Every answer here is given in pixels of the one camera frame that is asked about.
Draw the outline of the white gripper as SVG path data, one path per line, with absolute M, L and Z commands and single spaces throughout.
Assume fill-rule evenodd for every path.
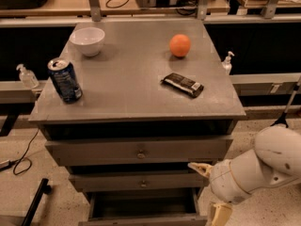
M 211 202 L 208 209 L 208 226 L 226 226 L 232 214 L 231 204 L 238 204 L 250 197 L 235 181 L 228 159 L 214 166 L 190 162 L 188 167 L 205 178 L 215 196 L 223 202 Z

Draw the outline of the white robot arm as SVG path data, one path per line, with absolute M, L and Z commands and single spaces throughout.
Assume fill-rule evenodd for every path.
M 209 180 L 219 199 L 208 210 L 208 226 L 225 226 L 232 206 L 259 189 L 298 184 L 301 180 L 301 134 L 279 125 L 262 129 L 254 147 L 215 165 L 190 162 L 188 167 Z

